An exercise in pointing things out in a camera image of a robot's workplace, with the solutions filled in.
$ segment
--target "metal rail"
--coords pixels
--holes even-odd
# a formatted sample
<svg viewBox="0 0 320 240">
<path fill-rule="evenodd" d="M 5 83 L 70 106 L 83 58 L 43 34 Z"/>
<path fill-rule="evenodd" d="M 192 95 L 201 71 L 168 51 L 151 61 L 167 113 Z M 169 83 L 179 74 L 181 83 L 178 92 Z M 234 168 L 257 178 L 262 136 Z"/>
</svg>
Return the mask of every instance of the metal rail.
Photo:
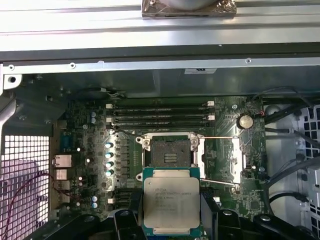
<svg viewBox="0 0 320 240">
<path fill-rule="evenodd" d="M 234 18 L 166 19 L 143 19 L 140 2 L 1 3 L 0 52 L 320 42 L 317 0 L 239 0 Z"/>
</svg>

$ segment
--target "label sticker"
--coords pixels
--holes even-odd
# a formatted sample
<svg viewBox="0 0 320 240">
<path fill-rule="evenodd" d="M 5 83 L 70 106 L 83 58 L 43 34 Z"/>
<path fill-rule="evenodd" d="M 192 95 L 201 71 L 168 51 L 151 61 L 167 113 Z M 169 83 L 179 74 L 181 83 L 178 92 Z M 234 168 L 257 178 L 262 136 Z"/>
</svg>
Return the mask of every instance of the label sticker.
<svg viewBox="0 0 320 240">
<path fill-rule="evenodd" d="M 188 68 L 184 74 L 214 74 L 217 68 Z"/>
</svg>

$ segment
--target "cable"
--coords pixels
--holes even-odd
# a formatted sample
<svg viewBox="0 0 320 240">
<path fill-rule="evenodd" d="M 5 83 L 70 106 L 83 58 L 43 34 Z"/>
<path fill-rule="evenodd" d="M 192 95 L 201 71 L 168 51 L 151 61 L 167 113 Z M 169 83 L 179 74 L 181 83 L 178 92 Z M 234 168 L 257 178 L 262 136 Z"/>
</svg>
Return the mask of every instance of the cable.
<svg viewBox="0 0 320 240">
<path fill-rule="evenodd" d="M 269 199 L 269 202 L 272 203 L 274 200 L 277 200 L 279 198 L 282 197 L 294 197 L 295 199 L 303 202 L 303 203 L 308 203 L 309 200 L 307 199 L 307 197 L 303 194 L 301 194 L 300 192 L 283 192 L 283 193 L 279 193 L 274 195 L 273 197 L 271 197 Z"/>
<path fill-rule="evenodd" d="M 279 173 L 276 176 L 271 177 L 271 179 L 269 180 L 269 182 L 267 182 L 264 185 L 263 188 L 263 201 L 265 206 L 267 207 L 269 213 L 271 215 L 274 215 L 274 211 L 271 208 L 270 202 L 269 202 L 269 188 L 274 185 L 275 183 L 279 182 L 281 179 L 289 176 L 290 174 L 300 170 L 300 169 L 304 169 L 310 166 L 314 166 L 314 165 L 319 165 L 320 166 L 320 157 L 315 157 L 313 159 L 310 159 L 308 161 L 304 161 L 302 163 L 299 163 L 295 166 L 289 167 L 286 170 L 282 171 L 281 173 Z"/>
<path fill-rule="evenodd" d="M 138 135 L 138 134 L 130 133 L 130 132 L 127 132 L 127 131 L 122 130 L 122 129 L 117 129 L 116 131 L 118 131 L 120 133 L 124 133 L 124 134 L 129 135 L 129 136 L 136 137 L 136 138 L 141 138 L 141 136 Z"/>
<path fill-rule="evenodd" d="M 270 132 L 270 133 L 277 133 L 277 134 L 290 134 L 290 129 L 275 129 L 275 128 L 270 128 L 270 127 L 266 127 L 265 128 L 266 132 Z M 320 143 L 318 143 L 317 141 L 311 139 L 310 137 L 304 135 L 303 133 L 294 130 L 292 132 L 294 135 L 303 138 L 306 142 L 308 142 L 309 144 L 311 144 L 312 146 L 314 146 L 317 149 L 320 149 Z"/>
<path fill-rule="evenodd" d="M 282 170 L 286 169 L 288 166 L 290 166 L 291 164 L 293 164 L 294 162 L 297 162 L 297 161 L 298 161 L 297 158 L 294 158 L 294 159 L 287 161 L 285 164 L 282 165 L 282 167 L 280 167 L 280 169 L 273 176 L 280 174 Z"/>
<path fill-rule="evenodd" d="M 118 97 L 121 94 L 118 92 L 112 93 L 111 91 L 107 90 L 104 87 L 87 87 L 87 88 L 82 88 L 78 91 L 76 91 L 74 94 L 70 96 L 70 98 L 75 99 L 79 94 L 81 93 L 90 93 L 90 92 L 101 92 L 101 93 L 107 93 L 109 97 Z"/>
<path fill-rule="evenodd" d="M 305 227 L 305 226 L 296 226 L 297 229 L 299 229 L 300 231 L 310 235 L 311 237 L 314 237 L 315 239 L 319 239 L 318 238 L 318 234 L 314 233 L 312 230 L 310 230 L 309 228 Z"/>
<path fill-rule="evenodd" d="M 261 95 L 273 92 L 273 91 L 277 91 L 277 90 L 291 90 L 293 92 L 296 93 L 296 95 L 302 100 L 304 101 L 308 106 L 310 106 L 311 108 L 314 107 L 313 103 L 311 103 L 308 99 L 306 99 L 300 92 L 298 92 L 293 86 L 279 86 L 279 87 L 274 87 L 274 88 L 270 88 L 268 90 L 262 91 L 256 95 L 253 96 L 253 98 L 251 99 L 251 101 L 254 101 L 256 98 L 258 98 Z"/>
<path fill-rule="evenodd" d="M 305 104 L 304 102 L 301 104 L 297 104 L 297 105 L 291 105 L 286 107 L 285 109 L 281 110 L 281 111 L 277 111 L 267 117 L 264 118 L 264 124 L 271 124 L 274 123 L 280 119 L 285 118 L 286 116 L 289 116 L 290 114 L 293 114 L 305 107 L 307 107 L 308 105 Z"/>
<path fill-rule="evenodd" d="M 34 179 L 37 179 L 37 178 L 40 178 L 40 177 L 43 177 L 43 176 L 49 176 L 51 178 L 51 180 L 52 180 L 52 185 L 53 185 L 53 183 L 55 182 L 54 177 L 52 175 L 50 175 L 49 173 L 43 172 L 43 173 L 41 173 L 39 175 L 36 175 L 36 176 L 30 178 L 21 187 L 19 187 L 18 190 L 15 192 L 15 194 L 13 195 L 12 200 L 10 202 L 8 211 L 7 211 L 5 229 L 4 229 L 3 234 L 1 235 L 1 239 L 6 240 L 8 238 L 7 234 L 8 234 L 8 231 L 9 231 L 9 224 L 10 224 L 10 217 L 11 217 L 12 207 L 13 207 L 13 205 L 15 203 L 15 200 L 16 200 L 16 198 L 18 196 L 18 193 L 22 189 L 24 189 L 28 184 L 30 184 Z M 57 189 L 55 187 L 53 187 L 53 189 L 56 190 L 57 192 L 61 193 L 61 194 L 64 194 L 64 195 L 67 195 L 68 197 L 70 197 L 70 195 L 60 191 L 59 189 Z"/>
</svg>

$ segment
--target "green circuit board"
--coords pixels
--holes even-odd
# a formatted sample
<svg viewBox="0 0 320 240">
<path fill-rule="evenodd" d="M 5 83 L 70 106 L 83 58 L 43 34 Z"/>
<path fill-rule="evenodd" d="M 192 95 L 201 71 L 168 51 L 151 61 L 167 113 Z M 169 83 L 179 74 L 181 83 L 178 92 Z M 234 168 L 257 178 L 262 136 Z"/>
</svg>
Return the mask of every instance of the green circuit board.
<svg viewBox="0 0 320 240">
<path fill-rule="evenodd" d="M 143 165 L 159 167 L 152 162 L 155 151 L 147 152 L 144 162 L 144 150 L 136 141 L 137 136 L 192 132 L 214 137 L 206 138 L 204 142 L 202 161 L 206 179 L 231 183 L 236 175 L 240 180 L 235 186 L 201 182 L 201 187 L 215 189 L 221 207 L 236 210 L 243 217 L 251 219 L 253 215 L 265 212 L 259 180 L 259 168 L 267 170 L 264 120 L 255 118 L 250 129 L 237 127 L 239 116 L 256 116 L 262 109 L 260 101 L 248 102 L 244 96 L 70 103 L 64 116 L 67 128 L 61 133 L 60 150 L 65 154 L 72 153 L 72 167 L 67 170 L 69 191 L 74 196 L 69 199 L 71 211 L 93 213 L 104 219 L 112 210 L 125 208 L 131 192 L 142 187 L 137 175 L 142 172 Z M 165 135 L 152 140 L 184 143 L 188 138 L 185 135 Z M 110 151 L 106 143 L 110 141 L 113 141 L 111 150 L 115 159 L 111 178 L 106 176 L 106 153 Z M 232 174 L 237 147 L 245 164 L 241 172 Z"/>
</svg>

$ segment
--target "motherboard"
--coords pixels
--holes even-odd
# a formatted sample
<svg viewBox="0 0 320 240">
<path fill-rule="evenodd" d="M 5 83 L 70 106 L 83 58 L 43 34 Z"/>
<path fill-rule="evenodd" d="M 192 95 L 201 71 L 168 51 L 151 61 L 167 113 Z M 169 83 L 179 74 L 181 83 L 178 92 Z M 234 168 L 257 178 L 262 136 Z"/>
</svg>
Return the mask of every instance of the motherboard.
<svg viewBox="0 0 320 240">
<path fill-rule="evenodd" d="M 74 101 L 56 165 L 59 203 L 105 219 L 127 208 L 146 168 L 199 168 L 201 189 L 252 219 L 266 212 L 263 105 L 245 96 Z"/>
</svg>

